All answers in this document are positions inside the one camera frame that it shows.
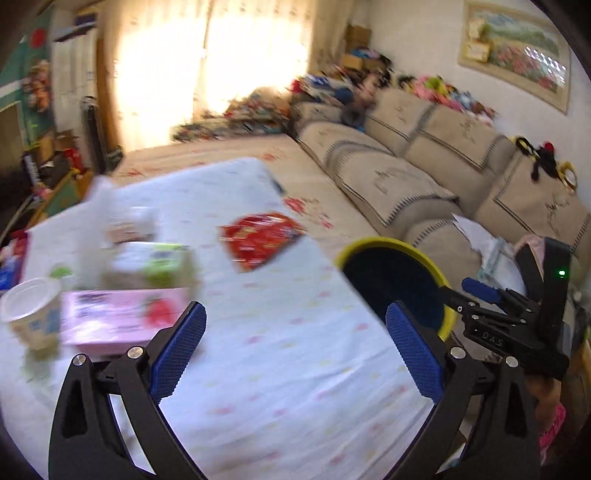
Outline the person's right hand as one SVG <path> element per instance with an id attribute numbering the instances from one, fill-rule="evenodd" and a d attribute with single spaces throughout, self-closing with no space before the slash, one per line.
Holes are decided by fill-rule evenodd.
<path id="1" fill-rule="evenodd" d="M 556 410 L 561 397 L 561 383 L 554 378 L 528 376 L 526 386 L 536 400 L 535 418 L 539 433 L 545 433 L 556 420 Z"/>

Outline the pink sleeved right forearm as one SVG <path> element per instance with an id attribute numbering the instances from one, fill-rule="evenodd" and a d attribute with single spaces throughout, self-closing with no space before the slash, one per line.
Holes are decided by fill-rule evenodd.
<path id="1" fill-rule="evenodd" d="M 559 434 L 565 418 L 566 409 L 561 403 L 559 403 L 555 409 L 555 419 L 552 425 L 549 427 L 547 431 L 539 435 L 541 464 L 545 463 L 547 458 L 547 452 L 550 446 L 553 444 L 554 440 L 556 439 L 557 435 Z"/>

